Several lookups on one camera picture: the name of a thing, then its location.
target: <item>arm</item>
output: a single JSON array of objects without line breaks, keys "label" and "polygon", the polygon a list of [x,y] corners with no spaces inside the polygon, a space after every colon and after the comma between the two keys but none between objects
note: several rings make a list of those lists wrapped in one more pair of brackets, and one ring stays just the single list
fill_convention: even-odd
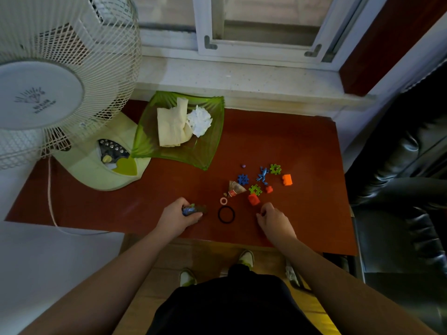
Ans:
[{"label": "arm", "polygon": [[435,335],[419,319],[315,253],[295,235],[289,219],[266,203],[257,214],[267,238],[294,265],[344,335]]},{"label": "arm", "polygon": [[166,207],[150,234],[63,296],[20,335],[111,334],[158,253],[202,216],[183,216],[187,205],[180,198]]}]

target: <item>brown table surface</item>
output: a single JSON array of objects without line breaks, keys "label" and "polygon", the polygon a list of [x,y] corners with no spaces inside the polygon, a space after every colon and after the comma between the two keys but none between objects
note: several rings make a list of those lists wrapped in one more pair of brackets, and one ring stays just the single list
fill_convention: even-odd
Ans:
[{"label": "brown table surface", "polygon": [[[129,101],[124,113],[138,121],[146,102]],[[183,234],[217,242],[271,246],[256,222],[249,192],[228,199],[236,212],[231,224],[217,218],[219,200],[229,180],[248,174],[256,182],[259,166],[281,165],[293,185],[267,174],[273,192],[260,195],[288,216],[296,235],[315,251],[355,255],[342,158],[335,123],[328,118],[269,112],[225,110],[219,147],[207,171],[186,163],[153,158],[141,180],[116,191],[93,190],[73,178],[52,159],[52,203],[60,226],[144,234],[156,225],[161,211],[177,197],[204,204],[208,213]],[[34,167],[7,220],[51,225],[47,202],[47,160]]]}]

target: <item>window sill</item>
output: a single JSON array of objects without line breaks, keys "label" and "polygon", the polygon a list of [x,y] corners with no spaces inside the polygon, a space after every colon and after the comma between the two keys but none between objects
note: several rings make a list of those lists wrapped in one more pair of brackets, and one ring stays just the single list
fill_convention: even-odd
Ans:
[{"label": "window sill", "polygon": [[259,101],[265,106],[284,101],[283,107],[289,107],[287,103],[365,107],[375,100],[345,94],[333,71],[149,56],[142,57],[135,94],[144,90],[225,96],[227,106],[238,107],[239,102],[240,109],[254,109],[250,106]]}]

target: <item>black rubber band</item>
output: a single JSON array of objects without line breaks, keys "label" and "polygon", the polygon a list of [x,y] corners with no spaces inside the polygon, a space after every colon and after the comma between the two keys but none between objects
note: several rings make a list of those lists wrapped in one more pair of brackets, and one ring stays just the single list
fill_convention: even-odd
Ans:
[{"label": "black rubber band", "polygon": [[[233,218],[231,219],[231,221],[224,221],[224,220],[222,220],[222,218],[220,217],[220,212],[222,211],[223,208],[228,208],[228,209],[230,209],[230,210],[232,211],[232,213],[233,213]],[[223,205],[222,207],[219,208],[219,211],[217,212],[217,217],[219,218],[219,220],[221,221],[221,223],[229,224],[229,223],[231,223],[231,222],[234,221],[234,219],[235,219],[235,217],[236,217],[236,213],[234,212],[234,209],[231,208],[229,205]]]}]

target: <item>red toy block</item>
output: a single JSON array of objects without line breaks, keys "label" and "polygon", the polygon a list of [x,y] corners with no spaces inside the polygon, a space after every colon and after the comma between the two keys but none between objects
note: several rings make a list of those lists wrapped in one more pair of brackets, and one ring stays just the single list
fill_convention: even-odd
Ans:
[{"label": "red toy block", "polygon": [[261,201],[259,200],[258,196],[255,193],[249,195],[249,201],[252,205],[257,205],[261,203]]},{"label": "red toy block", "polygon": [[282,176],[282,183],[284,183],[285,186],[292,186],[292,177],[290,174],[285,174]]}]

